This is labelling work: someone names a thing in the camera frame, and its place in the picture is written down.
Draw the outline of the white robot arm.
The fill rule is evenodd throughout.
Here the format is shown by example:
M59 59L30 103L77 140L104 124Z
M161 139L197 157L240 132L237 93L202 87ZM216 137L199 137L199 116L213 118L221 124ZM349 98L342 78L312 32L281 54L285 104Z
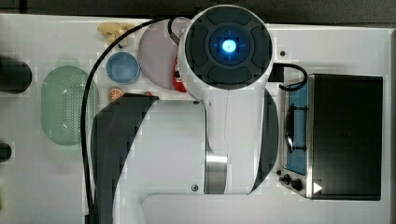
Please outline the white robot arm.
M145 224L151 195L254 192L278 150L273 67L272 37L251 11L220 5L194 16L177 53L187 92L125 93L94 118L90 224Z

